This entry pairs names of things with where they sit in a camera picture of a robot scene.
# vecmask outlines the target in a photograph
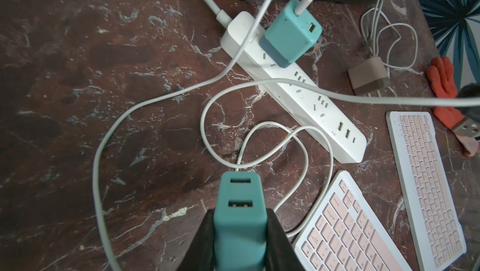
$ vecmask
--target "teal usb charger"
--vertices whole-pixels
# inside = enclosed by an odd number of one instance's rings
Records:
[[[213,223],[217,271],[261,271],[267,246],[267,209],[260,176],[229,171],[220,178]]]
[[[299,3],[290,0],[260,38],[260,46],[282,68],[300,58],[322,34],[320,23],[308,10],[295,14]]]

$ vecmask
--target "blue leaf pattern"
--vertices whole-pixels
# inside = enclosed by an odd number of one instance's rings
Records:
[[[480,43],[480,0],[419,2],[440,55],[447,56],[453,47],[453,57],[450,59],[455,66],[454,80],[457,88],[460,88],[462,76],[467,72],[471,72],[473,78],[480,82],[480,55],[477,46]]]

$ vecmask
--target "white power strip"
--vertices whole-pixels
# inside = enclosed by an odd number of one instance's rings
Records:
[[[253,22],[254,17],[243,11],[228,25],[220,45],[231,57],[240,48]],[[259,40],[265,29],[259,25],[257,30],[237,61],[243,70],[255,81],[286,78],[316,86],[296,63],[287,68],[279,67],[260,47]],[[300,125],[312,125],[321,129],[330,140],[337,161],[360,163],[363,160],[367,139],[328,97],[284,83],[272,83],[263,87]],[[308,132],[326,148],[323,138],[317,132]]]

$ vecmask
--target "white keyboard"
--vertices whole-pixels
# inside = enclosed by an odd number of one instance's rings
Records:
[[[307,271],[411,270],[345,170],[337,173],[293,248]]]
[[[420,270],[443,270],[467,248],[432,118],[427,112],[389,112],[386,118]]]

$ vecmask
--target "marble surface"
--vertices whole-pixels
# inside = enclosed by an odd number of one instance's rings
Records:
[[[255,14],[261,3],[215,0],[231,16]],[[283,8],[274,3],[268,25]],[[351,94],[346,70],[368,57],[360,38],[364,5],[314,3],[324,27],[319,43],[298,64],[320,87]],[[135,103],[217,75],[230,60],[221,50],[224,29],[202,0],[0,0],[0,265],[3,270],[106,270],[92,200],[92,161],[114,120]],[[393,22],[419,35],[410,70],[392,71],[383,96],[432,96],[424,75],[438,55],[417,0],[386,0]],[[408,64],[408,30],[392,54]],[[385,33],[381,55],[392,41]],[[224,79],[144,107],[115,132],[103,153],[100,187],[113,249],[124,270],[175,270],[206,209],[215,206],[219,178],[228,170],[205,150],[199,118],[205,102],[233,84],[250,81],[235,66]],[[368,140],[361,164],[348,170],[413,270],[412,236],[390,144],[385,113],[426,107],[372,106],[335,101]],[[261,88],[228,94],[207,116],[207,134],[223,158],[234,161],[255,124],[296,122]],[[453,134],[434,118],[437,141],[468,252],[453,270],[466,270],[480,252],[478,162],[462,155]],[[252,137],[251,161],[283,139],[278,129]],[[307,133],[309,172],[278,211],[294,228],[319,194],[326,151]],[[303,156],[289,143],[251,168],[262,178],[267,206],[290,189]]]

